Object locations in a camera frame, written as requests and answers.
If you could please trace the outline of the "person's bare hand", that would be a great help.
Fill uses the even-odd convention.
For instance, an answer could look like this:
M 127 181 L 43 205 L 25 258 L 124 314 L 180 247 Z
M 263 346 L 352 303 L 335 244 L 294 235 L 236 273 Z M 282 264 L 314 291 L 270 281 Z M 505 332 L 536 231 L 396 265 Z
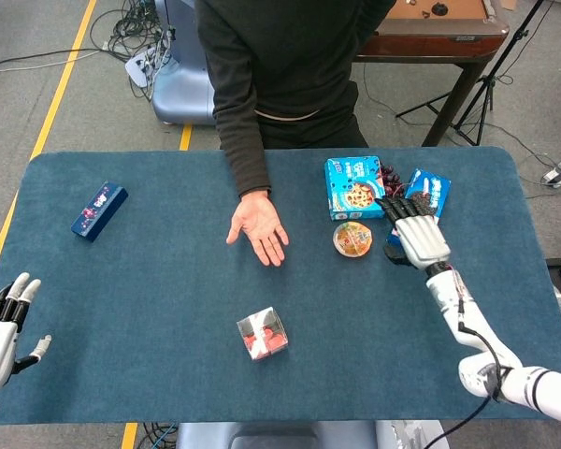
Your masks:
M 268 191 L 253 191 L 241 197 L 231 218 L 226 243 L 234 244 L 241 233 L 264 266 L 279 267 L 285 260 L 283 248 L 289 244 L 289 236 Z

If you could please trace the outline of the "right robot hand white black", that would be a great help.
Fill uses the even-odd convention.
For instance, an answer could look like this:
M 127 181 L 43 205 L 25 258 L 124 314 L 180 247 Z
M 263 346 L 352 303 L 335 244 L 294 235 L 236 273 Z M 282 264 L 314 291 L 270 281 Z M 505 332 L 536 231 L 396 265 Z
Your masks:
M 420 270 L 447 263 L 451 249 L 432 214 L 423 214 L 419 204 L 405 197 L 376 198 L 399 237 L 409 263 Z

